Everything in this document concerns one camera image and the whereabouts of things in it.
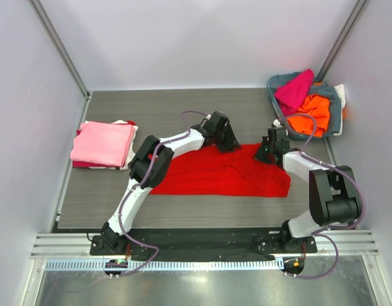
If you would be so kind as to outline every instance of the metal pole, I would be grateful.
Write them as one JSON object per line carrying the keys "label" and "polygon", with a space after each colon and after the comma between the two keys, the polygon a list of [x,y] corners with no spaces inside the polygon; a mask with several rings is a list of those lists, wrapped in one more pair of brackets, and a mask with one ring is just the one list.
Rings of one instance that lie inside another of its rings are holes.
{"label": "metal pole", "polygon": [[336,59],[336,56],[340,52],[340,50],[343,47],[343,44],[345,43],[348,35],[354,28],[354,25],[358,21],[361,13],[363,13],[364,9],[366,8],[367,4],[370,2],[370,0],[357,0],[356,4],[353,6],[353,9],[351,10],[347,20],[345,21],[342,30],[340,31],[339,35],[337,36],[337,39],[335,43],[333,44],[327,58],[324,60],[322,68],[319,71],[319,74],[317,75],[317,79],[319,81],[323,81],[326,74],[329,72],[329,69],[333,62]]}
{"label": "metal pole", "polygon": [[67,66],[69,72],[71,73],[74,81],[76,82],[77,86],[82,91],[82,94],[86,99],[88,99],[89,91],[86,88],[85,84],[83,83],[78,71],[76,70],[73,61],[69,57],[67,50],[65,49],[62,41],[60,40],[59,35],[57,34],[56,30],[54,29],[53,24],[51,23],[44,7],[41,5],[40,0],[29,0],[30,5],[33,7],[34,11],[37,14],[41,24],[45,28],[48,36],[52,40],[54,47],[57,49],[61,59],[64,61],[65,65]]}

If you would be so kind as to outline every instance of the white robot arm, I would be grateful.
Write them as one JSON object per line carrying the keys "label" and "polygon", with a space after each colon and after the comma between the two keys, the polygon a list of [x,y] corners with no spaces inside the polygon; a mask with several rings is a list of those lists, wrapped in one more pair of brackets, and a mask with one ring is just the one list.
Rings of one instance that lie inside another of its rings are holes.
{"label": "white robot arm", "polygon": [[[221,152],[240,147],[228,118],[220,112],[214,112],[201,124],[180,135],[161,139],[149,136],[130,163],[131,173],[124,196],[115,213],[102,227],[103,241],[115,253],[120,252],[126,246],[120,226],[126,232],[130,231],[140,205],[149,192],[162,182],[171,160],[213,143]],[[151,166],[156,148],[157,158]],[[268,136],[263,138],[255,159],[276,164],[309,183],[309,209],[282,224],[280,236],[286,252],[295,251],[297,245],[320,228],[336,222],[351,222],[360,216],[361,201],[352,184],[337,172],[306,159],[298,149],[291,149],[284,127],[268,129]],[[339,169],[354,179],[349,167],[341,166]]]}
{"label": "white robot arm", "polygon": [[362,203],[359,193],[346,177],[354,180],[351,168],[336,167],[339,172],[344,172],[345,175],[342,175],[314,163],[299,149],[291,149],[284,127],[268,129],[268,136],[263,137],[255,159],[276,164],[309,184],[309,209],[282,224],[280,235],[286,251],[293,251],[307,237],[327,225],[353,222],[360,217]]}
{"label": "white robot arm", "polygon": [[[165,177],[171,160],[186,152],[215,144],[221,152],[240,148],[229,119],[221,112],[214,112],[203,119],[201,124],[192,126],[187,132],[169,138],[148,136],[134,159],[129,164],[129,181],[115,213],[101,229],[103,240],[115,252],[126,246],[122,226],[128,232],[140,205],[149,192]],[[157,150],[153,165],[152,155]]]}

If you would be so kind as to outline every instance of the orange cloth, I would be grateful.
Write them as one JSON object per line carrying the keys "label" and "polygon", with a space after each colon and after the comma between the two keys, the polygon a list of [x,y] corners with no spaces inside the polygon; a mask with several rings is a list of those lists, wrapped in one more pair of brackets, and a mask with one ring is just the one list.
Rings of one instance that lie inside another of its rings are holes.
{"label": "orange cloth", "polygon": [[[329,99],[318,94],[311,94],[305,98],[305,101],[295,113],[306,113],[315,118],[317,129],[315,136],[322,137],[327,132],[329,125]],[[291,117],[287,119],[289,125],[299,133],[310,135],[313,130],[313,121],[307,117]]]}

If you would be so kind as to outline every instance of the magenta cloth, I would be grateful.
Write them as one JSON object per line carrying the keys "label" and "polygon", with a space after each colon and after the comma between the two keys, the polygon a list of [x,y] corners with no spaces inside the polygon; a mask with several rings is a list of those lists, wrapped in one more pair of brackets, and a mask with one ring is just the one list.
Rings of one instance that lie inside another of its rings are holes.
{"label": "magenta cloth", "polygon": [[314,77],[313,71],[308,69],[277,89],[274,96],[277,98],[280,110],[285,116],[295,113],[305,101]]}
{"label": "magenta cloth", "polygon": [[134,135],[132,125],[107,124],[90,121],[80,126],[74,139],[72,161],[122,167]]}

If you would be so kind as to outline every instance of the gray basket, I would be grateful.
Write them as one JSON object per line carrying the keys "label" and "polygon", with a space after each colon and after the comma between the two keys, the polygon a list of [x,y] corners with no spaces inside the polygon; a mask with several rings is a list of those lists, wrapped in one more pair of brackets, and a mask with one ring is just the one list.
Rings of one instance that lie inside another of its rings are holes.
{"label": "gray basket", "polygon": [[[280,120],[284,117],[284,114],[282,113],[282,110],[280,110],[280,106],[278,104],[277,98],[275,98],[275,96],[274,96],[275,91],[277,91],[278,87],[285,85],[285,80],[287,80],[287,82],[289,82],[289,81],[293,80],[299,74],[300,74],[300,72],[294,72],[294,73],[289,73],[287,75],[282,75],[282,82],[279,80],[280,75],[275,75],[275,76],[271,77],[266,83],[266,88],[268,90],[268,95],[269,95],[270,101],[271,101],[272,106],[275,109],[275,112],[277,113],[277,116]],[[285,122],[282,123],[282,125],[285,126],[285,128],[287,128],[288,137],[292,140],[305,141],[309,138],[309,135],[301,134],[301,133],[293,131],[293,128],[287,123],[286,120],[285,120]],[[321,138],[323,138],[323,137],[313,136],[312,139],[321,139]]]}

